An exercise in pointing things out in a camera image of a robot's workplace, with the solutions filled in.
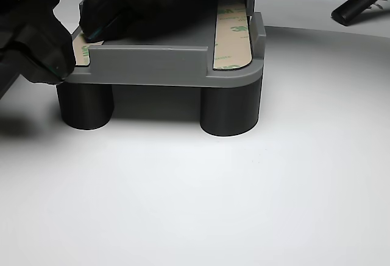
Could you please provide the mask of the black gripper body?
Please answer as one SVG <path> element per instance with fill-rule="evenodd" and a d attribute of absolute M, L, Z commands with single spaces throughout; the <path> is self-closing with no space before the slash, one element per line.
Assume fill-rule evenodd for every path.
<path fill-rule="evenodd" d="M 54 15 L 60 0 L 1 0 L 1 49 L 25 27 L 52 47 L 63 44 L 63 25 Z"/>

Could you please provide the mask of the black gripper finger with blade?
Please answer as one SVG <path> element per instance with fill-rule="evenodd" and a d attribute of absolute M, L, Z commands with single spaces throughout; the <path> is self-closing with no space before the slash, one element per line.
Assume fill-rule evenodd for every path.
<path fill-rule="evenodd" d="M 29 59 L 56 76 L 69 76 L 75 67 L 72 37 L 62 26 L 24 26 L 21 43 Z"/>

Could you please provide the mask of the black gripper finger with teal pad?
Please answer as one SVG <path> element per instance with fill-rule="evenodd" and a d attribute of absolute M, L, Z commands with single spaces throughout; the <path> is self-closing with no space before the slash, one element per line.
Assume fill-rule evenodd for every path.
<path fill-rule="evenodd" d="M 58 85 L 64 81 L 63 77 L 36 59 L 25 45 L 13 42 L 9 47 L 1 48 L 1 97 L 19 75 L 32 83 Z"/>

